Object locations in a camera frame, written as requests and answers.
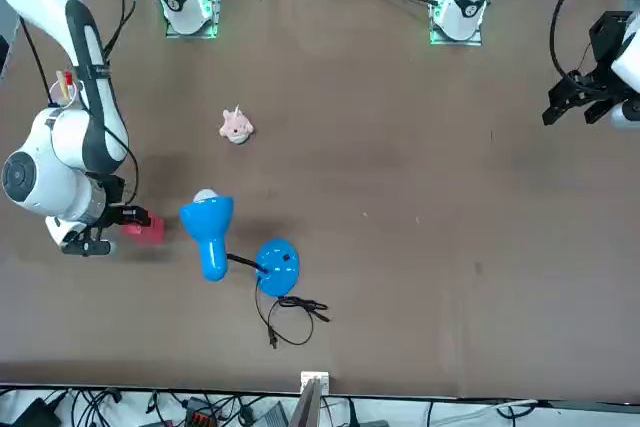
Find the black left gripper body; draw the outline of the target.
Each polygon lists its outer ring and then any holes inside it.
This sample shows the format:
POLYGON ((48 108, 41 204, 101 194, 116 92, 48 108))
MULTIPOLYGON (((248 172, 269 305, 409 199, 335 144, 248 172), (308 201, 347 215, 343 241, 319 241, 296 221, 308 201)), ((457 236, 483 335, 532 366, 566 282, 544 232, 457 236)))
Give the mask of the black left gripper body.
POLYGON ((605 11, 589 29, 595 68, 584 75, 589 80, 606 80, 613 74, 633 79, 633 13, 605 11))

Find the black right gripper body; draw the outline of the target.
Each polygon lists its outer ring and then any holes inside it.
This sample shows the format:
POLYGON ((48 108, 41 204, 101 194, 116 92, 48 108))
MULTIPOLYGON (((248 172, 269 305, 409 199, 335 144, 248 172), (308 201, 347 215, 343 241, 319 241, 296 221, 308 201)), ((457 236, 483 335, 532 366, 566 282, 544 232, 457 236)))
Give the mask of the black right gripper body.
POLYGON ((122 197, 125 180, 117 175, 102 176, 99 184, 105 192, 105 208, 99 219, 100 228, 108 228, 111 225, 120 225, 123 222, 122 197))

